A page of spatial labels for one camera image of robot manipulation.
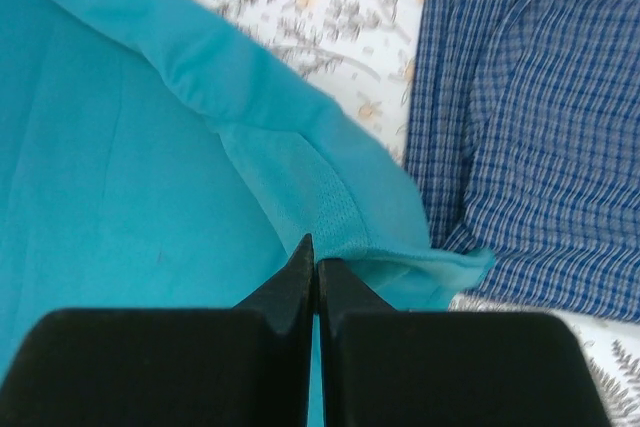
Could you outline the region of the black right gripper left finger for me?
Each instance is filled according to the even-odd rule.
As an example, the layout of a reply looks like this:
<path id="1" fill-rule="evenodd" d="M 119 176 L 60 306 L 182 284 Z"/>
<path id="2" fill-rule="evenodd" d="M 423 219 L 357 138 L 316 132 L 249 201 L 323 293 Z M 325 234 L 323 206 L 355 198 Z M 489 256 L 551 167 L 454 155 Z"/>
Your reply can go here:
<path id="1" fill-rule="evenodd" d="M 63 309 L 25 337 L 5 426 L 302 426 L 314 249 L 229 309 Z"/>

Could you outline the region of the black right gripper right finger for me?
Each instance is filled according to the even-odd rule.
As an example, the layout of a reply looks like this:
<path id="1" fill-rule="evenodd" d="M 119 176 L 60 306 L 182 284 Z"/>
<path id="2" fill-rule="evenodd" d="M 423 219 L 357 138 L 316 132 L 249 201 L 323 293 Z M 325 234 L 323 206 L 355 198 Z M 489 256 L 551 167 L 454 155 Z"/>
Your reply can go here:
<path id="1" fill-rule="evenodd" d="M 317 268 L 329 426 L 606 426 L 559 318 L 394 309 L 340 260 Z"/>

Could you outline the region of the teal blue t shirt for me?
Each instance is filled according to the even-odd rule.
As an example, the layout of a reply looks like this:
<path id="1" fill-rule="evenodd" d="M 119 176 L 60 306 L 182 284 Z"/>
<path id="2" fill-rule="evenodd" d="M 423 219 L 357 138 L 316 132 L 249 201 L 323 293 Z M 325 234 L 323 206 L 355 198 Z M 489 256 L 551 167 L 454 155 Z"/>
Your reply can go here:
<path id="1" fill-rule="evenodd" d="M 405 172 L 192 0 L 1 0 L 1 382 L 63 309 L 229 309 L 310 236 L 394 306 L 493 265 L 433 246 Z"/>

